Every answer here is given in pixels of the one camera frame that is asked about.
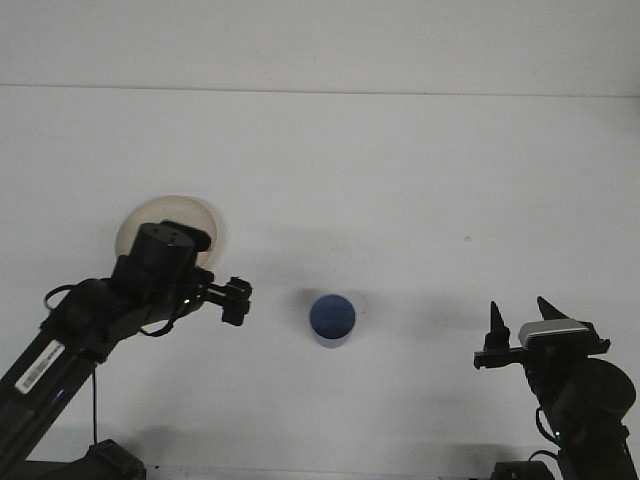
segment barcode label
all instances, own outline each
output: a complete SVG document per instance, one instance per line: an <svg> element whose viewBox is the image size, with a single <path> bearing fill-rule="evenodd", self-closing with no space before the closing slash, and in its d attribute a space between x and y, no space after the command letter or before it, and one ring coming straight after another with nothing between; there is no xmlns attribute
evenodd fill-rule
<svg viewBox="0 0 640 480"><path fill-rule="evenodd" d="M27 368L16 383L18 391L25 395L29 393L62 352L64 352L64 345L57 340L51 340L47 348L42 351L36 361Z"/></svg>

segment blue cup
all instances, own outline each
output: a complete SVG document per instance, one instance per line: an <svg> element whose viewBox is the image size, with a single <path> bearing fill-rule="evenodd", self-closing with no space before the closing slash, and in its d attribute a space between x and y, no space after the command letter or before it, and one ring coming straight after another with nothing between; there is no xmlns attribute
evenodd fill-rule
<svg viewBox="0 0 640 480"><path fill-rule="evenodd" d="M324 295L309 312L311 329L318 342L329 348L342 345L356 324L356 311L351 302L340 295Z"/></svg>

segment black cable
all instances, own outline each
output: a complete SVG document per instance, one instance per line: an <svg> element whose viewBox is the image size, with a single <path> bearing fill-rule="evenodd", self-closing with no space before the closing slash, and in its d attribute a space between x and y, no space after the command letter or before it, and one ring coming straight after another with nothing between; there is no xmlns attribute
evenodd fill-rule
<svg viewBox="0 0 640 480"><path fill-rule="evenodd" d="M558 460L558 456L555 453L550 452L549 450L536 450L531 454L531 456L529 457L529 460L527 460L527 463L524 464L524 469L522 471L522 480L527 480L527 474L529 473L529 465L531 464L531 461L538 455L546 455L547 457L551 457L554 460Z"/></svg>
<svg viewBox="0 0 640 480"><path fill-rule="evenodd" d="M542 435L544 438L549 440L554 445L557 445L558 440L556 440L556 438L553 435L547 432L544 426L542 425L542 420L540 419L540 412L542 412L542 407L538 407L536 409L536 426L538 427L538 431L540 432L540 435Z"/></svg>
<svg viewBox="0 0 640 480"><path fill-rule="evenodd" d="M91 374L91 384L93 385L93 444L98 443L98 381L96 371Z"/></svg>
<svg viewBox="0 0 640 480"><path fill-rule="evenodd" d="M175 310L171 314L171 317L169 317L169 319L167 320L167 323L165 323L162 328L159 328L158 330L155 330L153 332L148 332L144 328L140 328L138 332L147 337L161 337L163 335L166 335L171 330L173 330L175 323L179 319L187 316L191 311L193 311L195 298L196 297L194 296L194 297L186 298L181 302L179 302L178 306L176 306Z"/></svg>
<svg viewBox="0 0 640 480"><path fill-rule="evenodd" d="M53 297L54 295L60 292L66 292L67 290L71 290L73 287L75 287L75 285L61 285L60 287L54 288L49 293L47 293L44 296L44 306L47 308L47 310L51 311L55 308L49 305L49 300L51 299L51 297Z"/></svg>

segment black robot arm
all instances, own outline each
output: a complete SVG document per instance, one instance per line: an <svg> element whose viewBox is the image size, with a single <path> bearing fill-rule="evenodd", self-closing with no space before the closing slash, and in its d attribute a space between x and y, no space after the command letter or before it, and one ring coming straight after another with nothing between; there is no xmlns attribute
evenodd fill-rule
<svg viewBox="0 0 640 480"><path fill-rule="evenodd" d="M567 317L542 297L538 306L544 320L523 325L522 347L510 348L509 330L492 304L491 331L484 350L475 354L476 368L523 365L552 428L545 438L559 448L565 480L638 480L626 443L629 430L622 425L635 388L618 367L590 358L606 353L610 341L601 339L591 323Z"/></svg>
<svg viewBox="0 0 640 480"><path fill-rule="evenodd" d="M223 321L242 324L251 285L238 278L214 285L213 274L195 263L209 243L205 232L188 226L143 224L110 278L71 288L0 380L0 479L12 478L120 341L159 321L165 326L150 335L167 333L204 302L221 305Z"/></svg>

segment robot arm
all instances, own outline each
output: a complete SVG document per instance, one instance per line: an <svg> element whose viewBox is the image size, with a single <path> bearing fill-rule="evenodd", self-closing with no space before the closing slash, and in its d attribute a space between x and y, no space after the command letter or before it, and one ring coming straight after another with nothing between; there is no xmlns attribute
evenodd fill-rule
<svg viewBox="0 0 640 480"><path fill-rule="evenodd" d="M629 431L621 423L635 402L635 388L619 368L589 357L606 353L611 342L541 297L538 305L544 321L523 325L522 347L510 348L509 329L492 304L491 331L475 354L476 368L523 365L553 430L547 438L559 448L565 480L638 480L626 444Z"/></svg>
<svg viewBox="0 0 640 480"><path fill-rule="evenodd" d="M206 233L173 222L143 224L110 278L69 291L0 380L0 479L24 462L120 341L162 320L165 327L151 335L167 333L205 302L223 307L223 321L242 324L251 285L238 278L213 284L213 274L195 264L209 242Z"/></svg>

